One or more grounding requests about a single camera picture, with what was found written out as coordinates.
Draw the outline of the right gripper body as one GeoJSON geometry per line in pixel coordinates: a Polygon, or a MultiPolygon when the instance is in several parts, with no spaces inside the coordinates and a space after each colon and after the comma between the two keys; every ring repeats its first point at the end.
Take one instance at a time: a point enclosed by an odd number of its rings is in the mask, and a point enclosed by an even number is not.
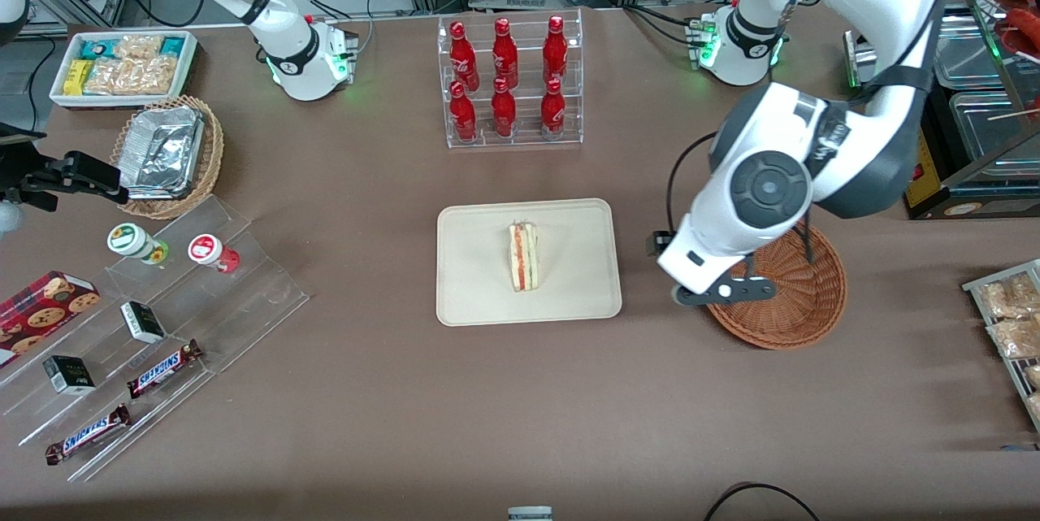
{"type": "Polygon", "coordinates": [[[56,196],[47,192],[53,180],[49,164],[54,158],[40,154],[36,142],[47,133],[1,125],[2,200],[15,205],[30,205],[44,212],[57,210],[56,196]]]}

